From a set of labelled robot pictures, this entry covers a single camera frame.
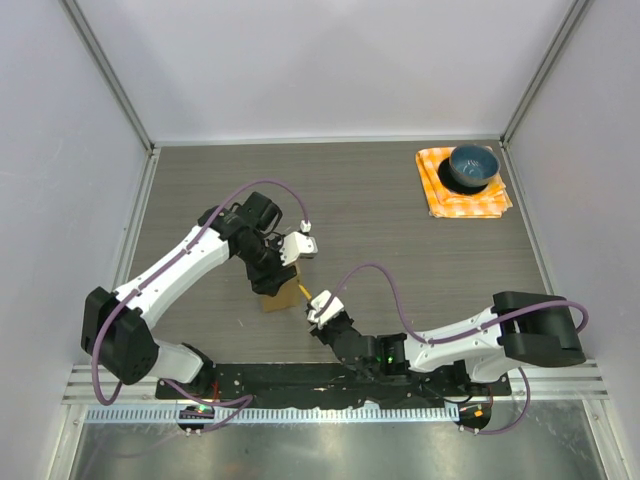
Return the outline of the brown cardboard express box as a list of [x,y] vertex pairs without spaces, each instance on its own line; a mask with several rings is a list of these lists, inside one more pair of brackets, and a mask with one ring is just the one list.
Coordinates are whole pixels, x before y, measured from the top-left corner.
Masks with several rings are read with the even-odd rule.
[[300,305],[303,297],[300,289],[300,273],[297,263],[293,264],[296,270],[294,277],[285,282],[279,289],[276,296],[262,296],[261,307],[264,313],[273,313],[290,308],[294,308]]

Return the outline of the yellow utility knife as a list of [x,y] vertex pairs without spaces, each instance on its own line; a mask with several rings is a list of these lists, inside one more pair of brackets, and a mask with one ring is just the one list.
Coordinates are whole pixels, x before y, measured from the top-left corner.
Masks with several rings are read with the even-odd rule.
[[302,295],[304,296],[304,298],[310,302],[313,298],[312,294],[309,292],[309,290],[304,287],[302,284],[298,285],[299,290],[301,291]]

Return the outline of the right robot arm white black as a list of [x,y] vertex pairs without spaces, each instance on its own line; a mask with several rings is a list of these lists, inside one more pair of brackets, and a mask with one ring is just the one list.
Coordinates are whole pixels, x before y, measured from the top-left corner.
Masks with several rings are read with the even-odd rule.
[[572,310],[564,297],[505,291],[480,313],[445,327],[394,335],[363,335],[343,303],[323,291],[306,314],[311,334],[354,376],[378,385],[433,383],[452,375],[457,391],[477,393],[522,366],[564,368],[586,360]]

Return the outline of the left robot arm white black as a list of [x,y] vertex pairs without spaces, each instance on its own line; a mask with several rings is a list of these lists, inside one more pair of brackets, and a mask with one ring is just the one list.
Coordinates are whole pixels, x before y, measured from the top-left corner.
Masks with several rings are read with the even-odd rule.
[[152,331],[190,287],[234,257],[244,262],[254,293],[276,296],[296,276],[297,260],[317,252],[310,222],[279,235],[274,229],[281,216],[281,209],[258,192],[230,208],[212,208],[145,272],[113,291],[91,291],[80,344],[92,366],[103,366],[122,385],[154,376],[177,383],[190,398],[205,397],[214,382],[213,362],[189,344],[156,339]]

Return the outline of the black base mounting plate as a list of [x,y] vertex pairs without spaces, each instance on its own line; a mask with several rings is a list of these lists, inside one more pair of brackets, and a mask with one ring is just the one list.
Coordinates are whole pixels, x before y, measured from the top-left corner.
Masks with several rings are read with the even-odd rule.
[[507,397],[512,390],[505,374],[490,384],[471,382],[461,362],[378,380],[338,363],[230,363],[217,366],[205,396],[213,393],[223,401],[251,395],[256,408],[344,409],[367,401],[382,408],[433,406],[457,397]]

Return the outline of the orange checkered cloth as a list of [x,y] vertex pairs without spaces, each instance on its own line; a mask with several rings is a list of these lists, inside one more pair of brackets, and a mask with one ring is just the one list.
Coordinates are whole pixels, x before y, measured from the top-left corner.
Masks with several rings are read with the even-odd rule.
[[473,195],[455,193],[445,187],[438,177],[438,169],[453,152],[454,147],[422,149],[415,162],[427,200],[430,215],[436,218],[500,218],[513,203],[500,174],[481,192]]

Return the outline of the blue ceramic bowl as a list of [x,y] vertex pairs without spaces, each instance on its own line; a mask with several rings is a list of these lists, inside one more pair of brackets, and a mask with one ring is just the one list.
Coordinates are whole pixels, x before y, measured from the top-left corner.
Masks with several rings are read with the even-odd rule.
[[487,147],[480,145],[460,145],[449,156],[453,178],[470,188],[484,187],[500,172],[500,162]]

